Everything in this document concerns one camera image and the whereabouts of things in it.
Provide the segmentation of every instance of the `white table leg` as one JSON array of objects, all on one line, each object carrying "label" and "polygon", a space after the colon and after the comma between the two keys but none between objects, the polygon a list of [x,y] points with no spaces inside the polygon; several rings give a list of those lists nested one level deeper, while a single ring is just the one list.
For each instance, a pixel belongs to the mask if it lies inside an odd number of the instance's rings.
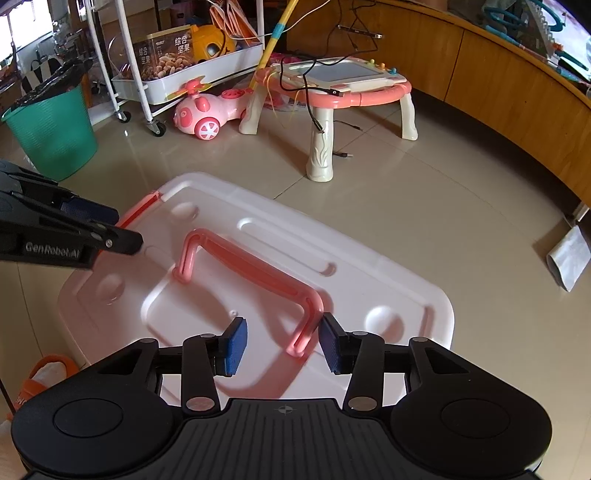
[{"label": "white table leg", "polygon": [[407,93],[400,99],[400,110],[402,112],[402,138],[405,140],[416,140],[418,138],[418,132],[414,124],[414,105],[410,93]]},{"label": "white table leg", "polygon": [[267,97],[267,89],[260,83],[255,84],[254,92],[246,106],[246,114],[240,121],[238,130],[241,134],[256,135],[258,130],[258,122],[261,119],[262,107],[265,104]]},{"label": "white table leg", "polygon": [[310,156],[306,165],[308,178],[314,181],[330,181],[333,177],[333,109],[312,107],[312,114],[318,120],[324,133],[312,125]]}]

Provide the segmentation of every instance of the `window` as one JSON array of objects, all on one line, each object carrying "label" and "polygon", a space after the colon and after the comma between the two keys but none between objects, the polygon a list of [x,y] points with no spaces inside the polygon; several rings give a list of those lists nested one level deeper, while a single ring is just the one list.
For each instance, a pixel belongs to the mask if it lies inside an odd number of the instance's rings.
[{"label": "window", "polygon": [[[12,9],[8,16],[17,48],[29,45],[53,29],[47,0],[25,2]],[[5,59],[12,53],[10,42],[8,19],[5,15],[0,17],[0,59]]]}]

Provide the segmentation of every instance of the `white cord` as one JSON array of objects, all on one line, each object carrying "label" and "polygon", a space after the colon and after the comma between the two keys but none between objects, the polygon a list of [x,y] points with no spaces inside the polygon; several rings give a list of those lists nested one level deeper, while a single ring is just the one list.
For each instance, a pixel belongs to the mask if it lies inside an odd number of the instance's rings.
[{"label": "white cord", "polygon": [[[217,3],[213,2],[212,0],[205,0],[206,2],[212,4],[216,9],[218,9],[223,16],[223,23],[224,26],[229,25],[227,20],[226,20],[226,13],[224,12],[224,10],[222,9],[222,7],[220,7]],[[281,32],[281,34],[283,35],[285,32],[289,32],[289,30],[291,30],[292,28],[294,28],[298,23],[300,23],[303,19],[305,19],[305,17],[307,17],[310,14],[313,14],[315,11],[319,10],[320,8],[322,8],[323,6],[325,6],[328,2],[330,2],[330,0],[326,0],[323,4],[317,6],[315,9],[310,10],[308,13],[302,15],[292,26],[290,26],[289,28],[286,28],[283,32]],[[227,30],[225,30],[225,34],[231,38],[232,40],[257,40],[260,37],[246,37],[246,38],[241,38],[241,37],[233,37],[231,36]],[[262,35],[263,37],[269,37],[270,35],[273,35],[273,33],[266,33],[264,35]]]}]

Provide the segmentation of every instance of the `caster wheel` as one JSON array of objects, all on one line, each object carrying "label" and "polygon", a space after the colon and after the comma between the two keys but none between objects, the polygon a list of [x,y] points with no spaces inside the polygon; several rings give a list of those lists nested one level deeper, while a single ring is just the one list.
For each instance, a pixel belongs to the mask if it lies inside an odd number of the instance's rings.
[{"label": "caster wheel", "polygon": [[155,137],[162,137],[166,133],[166,125],[162,122],[156,122],[152,125],[148,125],[148,128]]},{"label": "caster wheel", "polygon": [[215,138],[220,131],[220,122],[214,117],[202,118],[195,125],[195,135],[201,140],[211,140]]},{"label": "caster wheel", "polygon": [[122,124],[126,124],[131,120],[131,113],[129,113],[128,111],[120,110],[119,112],[117,112],[117,120],[119,120],[119,122],[121,122]]}]

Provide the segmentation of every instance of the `plastic bag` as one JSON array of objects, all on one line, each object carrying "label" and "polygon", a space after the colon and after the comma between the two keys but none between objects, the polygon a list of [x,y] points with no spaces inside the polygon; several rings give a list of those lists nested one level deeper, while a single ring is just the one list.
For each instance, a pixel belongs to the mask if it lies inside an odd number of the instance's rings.
[{"label": "plastic bag", "polygon": [[76,88],[80,85],[85,73],[92,67],[92,63],[92,59],[84,61],[74,59],[65,62],[45,82],[40,83],[29,93],[19,98],[11,106],[11,110],[15,111],[19,107],[42,102]]}]

